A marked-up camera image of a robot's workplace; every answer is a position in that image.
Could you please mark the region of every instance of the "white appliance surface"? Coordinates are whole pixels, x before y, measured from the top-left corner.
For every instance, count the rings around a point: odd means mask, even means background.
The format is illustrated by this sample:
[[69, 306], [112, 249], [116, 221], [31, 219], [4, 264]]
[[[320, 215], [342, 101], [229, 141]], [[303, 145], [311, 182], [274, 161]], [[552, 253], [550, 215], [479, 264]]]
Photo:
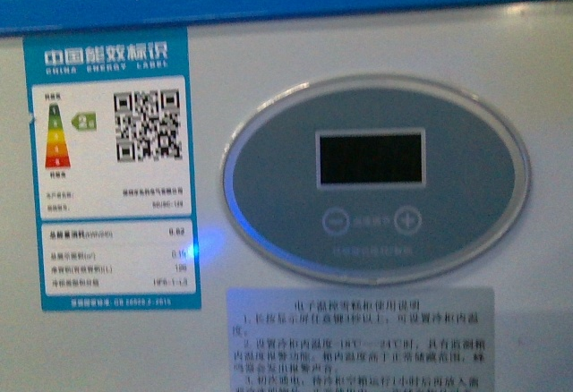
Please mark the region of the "white appliance surface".
[[263, 102], [302, 82], [370, 72], [479, 96], [515, 126], [532, 170], [525, 209], [494, 247], [449, 273], [378, 291], [492, 288], [496, 390], [570, 390], [572, 27], [570, 1], [190, 27], [202, 307], [189, 311], [41, 310], [22, 39], [0, 39], [0, 390], [229, 390], [229, 289], [344, 292], [244, 242], [227, 217], [221, 163]]

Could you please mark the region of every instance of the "colored rating scale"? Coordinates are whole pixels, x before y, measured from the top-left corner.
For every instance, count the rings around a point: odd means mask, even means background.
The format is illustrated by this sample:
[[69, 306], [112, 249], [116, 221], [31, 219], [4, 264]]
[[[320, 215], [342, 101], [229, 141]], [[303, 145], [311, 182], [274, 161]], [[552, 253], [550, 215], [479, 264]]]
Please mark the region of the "colored rating scale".
[[70, 168], [60, 107], [50, 104], [47, 123], [46, 168]]

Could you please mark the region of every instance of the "white label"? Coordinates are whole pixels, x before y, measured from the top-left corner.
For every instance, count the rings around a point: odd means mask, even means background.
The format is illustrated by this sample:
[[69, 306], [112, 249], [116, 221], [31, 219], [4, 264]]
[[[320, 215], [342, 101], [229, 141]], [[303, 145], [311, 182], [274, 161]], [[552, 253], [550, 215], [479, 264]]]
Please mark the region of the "white label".
[[493, 291], [230, 290], [232, 392], [493, 392]]
[[46, 294], [195, 292], [191, 220], [42, 226]]
[[183, 76], [32, 88], [41, 218], [191, 214]]

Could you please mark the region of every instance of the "green arrow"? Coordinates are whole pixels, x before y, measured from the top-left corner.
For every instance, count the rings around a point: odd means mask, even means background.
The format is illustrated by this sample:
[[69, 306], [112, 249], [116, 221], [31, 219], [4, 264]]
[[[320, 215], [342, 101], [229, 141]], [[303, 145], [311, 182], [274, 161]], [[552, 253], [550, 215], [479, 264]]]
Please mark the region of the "green arrow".
[[72, 119], [73, 127], [78, 131], [96, 131], [98, 124], [94, 112], [78, 113]]

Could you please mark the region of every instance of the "qr code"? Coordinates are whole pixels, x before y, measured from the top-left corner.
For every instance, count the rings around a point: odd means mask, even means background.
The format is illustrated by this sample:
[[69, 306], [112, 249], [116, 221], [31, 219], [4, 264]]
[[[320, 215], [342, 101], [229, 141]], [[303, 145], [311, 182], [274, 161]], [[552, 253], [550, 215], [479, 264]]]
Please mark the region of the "qr code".
[[181, 159], [179, 89], [114, 94], [117, 162]]

